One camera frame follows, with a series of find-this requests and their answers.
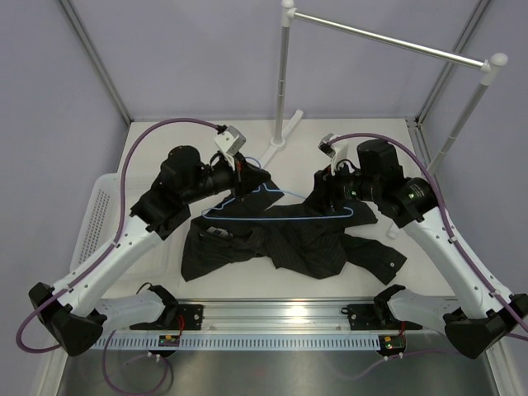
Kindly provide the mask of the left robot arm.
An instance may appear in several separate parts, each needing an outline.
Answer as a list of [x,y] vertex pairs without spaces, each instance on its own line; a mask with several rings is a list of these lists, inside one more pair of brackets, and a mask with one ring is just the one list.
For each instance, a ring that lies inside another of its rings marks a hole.
[[143,255],[165,241],[191,216],[190,205],[230,191],[236,198],[270,181],[269,172],[237,153],[234,162],[210,166],[192,146],[174,148],[150,189],[120,218],[117,239],[53,285],[34,285],[29,297],[39,321],[69,356],[90,349],[102,335],[125,328],[163,330],[176,325],[178,301],[160,285],[126,297],[105,293]]

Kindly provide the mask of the black pinstripe shirt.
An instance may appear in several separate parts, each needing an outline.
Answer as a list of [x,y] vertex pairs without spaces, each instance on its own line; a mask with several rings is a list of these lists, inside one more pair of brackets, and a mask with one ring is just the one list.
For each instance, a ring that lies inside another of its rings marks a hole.
[[[212,215],[226,217],[315,216],[307,200],[278,205],[284,196],[259,186],[244,200],[228,204]],[[373,210],[358,200],[345,200],[354,210],[349,219],[282,222],[191,221],[184,243],[181,275],[193,281],[228,264],[268,257],[277,269],[286,269],[314,279],[326,279],[342,272],[346,263],[367,270],[383,284],[389,284],[407,258],[396,249],[374,240],[354,236],[352,227],[377,223]]]

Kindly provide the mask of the blue wire hanger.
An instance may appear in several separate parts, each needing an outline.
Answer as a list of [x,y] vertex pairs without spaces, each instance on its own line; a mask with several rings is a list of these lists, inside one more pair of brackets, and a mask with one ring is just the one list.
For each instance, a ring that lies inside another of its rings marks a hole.
[[[258,165],[258,170],[264,170],[260,160],[257,160],[254,157],[246,157]],[[286,195],[295,196],[298,198],[304,198],[303,196],[296,194],[292,191],[281,190],[280,188],[271,189],[264,186],[266,192],[280,192]],[[226,217],[218,216],[211,214],[215,211],[221,211],[225,209],[228,204],[231,204],[235,201],[235,198],[227,200],[225,203],[221,204],[220,207],[210,207],[208,209],[202,210],[200,215],[207,220],[221,220],[221,221],[230,221],[230,222],[282,222],[282,221],[311,221],[311,220],[324,220],[324,219],[349,219],[354,216],[354,210],[350,207],[345,206],[343,209],[347,211],[346,214],[333,214],[333,215],[315,215],[315,216],[275,216],[275,217]]]

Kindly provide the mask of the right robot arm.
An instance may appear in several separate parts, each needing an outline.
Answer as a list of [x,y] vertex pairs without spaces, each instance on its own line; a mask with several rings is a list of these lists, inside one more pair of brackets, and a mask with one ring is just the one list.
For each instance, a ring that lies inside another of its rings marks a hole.
[[455,294],[447,299],[390,286],[374,298],[375,321],[386,329],[414,323],[438,332],[469,359],[478,358],[516,326],[525,328],[527,295],[512,293],[469,247],[425,168],[421,177],[405,176],[397,152],[408,148],[363,133],[356,148],[359,165],[348,167],[348,138],[329,134],[320,141],[318,147],[330,163],[315,173],[309,199],[323,210],[346,209],[350,200],[374,203],[428,255]]

